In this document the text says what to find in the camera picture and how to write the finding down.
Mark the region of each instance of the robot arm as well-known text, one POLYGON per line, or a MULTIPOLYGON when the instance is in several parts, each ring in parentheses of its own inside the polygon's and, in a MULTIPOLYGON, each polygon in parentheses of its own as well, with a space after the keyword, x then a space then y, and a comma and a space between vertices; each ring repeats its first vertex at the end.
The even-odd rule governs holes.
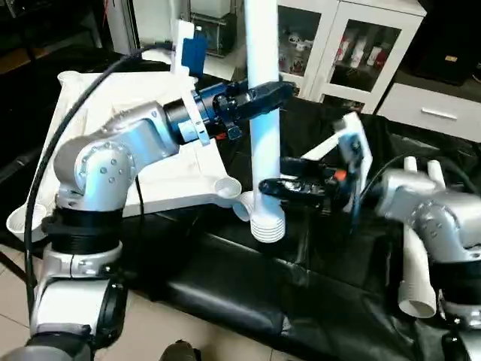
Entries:
POLYGON ((481 199, 442 188, 429 177, 389 170, 377 213, 412 227, 433 260, 448 360, 481 359, 481 199))
POLYGON ((268 113, 293 95, 292 83, 218 84, 164 105, 150 102, 110 119, 91 135, 63 144, 54 169, 56 209, 42 229, 51 244, 30 320, 26 347, 2 359, 88 360, 122 332, 127 290, 117 264, 127 192, 149 164, 180 145, 208 144, 218 129, 241 136, 237 122, 268 113))

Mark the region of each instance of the white pvc pipe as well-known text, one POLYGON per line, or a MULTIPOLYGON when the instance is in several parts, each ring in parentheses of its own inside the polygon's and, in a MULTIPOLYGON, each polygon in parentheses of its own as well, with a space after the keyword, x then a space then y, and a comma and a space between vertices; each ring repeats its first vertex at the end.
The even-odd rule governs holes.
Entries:
POLYGON ((433 181, 438 182, 443 188, 446 188, 446 183, 444 183, 443 169, 437 160, 430 160, 428 162, 428 174, 433 181))
MULTIPOLYGON (((249 88, 278 81, 277 0, 246 0, 245 13, 249 88)), ((253 192, 239 201, 245 207, 244 216, 249 214, 253 236, 265 243, 279 241, 286 231, 280 201, 259 192, 260 181, 280 177, 279 109, 250 121, 250 143, 253 192)))
MULTIPOLYGON (((405 158, 404 169, 417 171, 416 158, 405 158)), ((433 317, 436 314, 436 293, 429 277, 428 253, 421 239, 409 226, 404 226, 403 255, 399 308, 412 317, 433 317)))

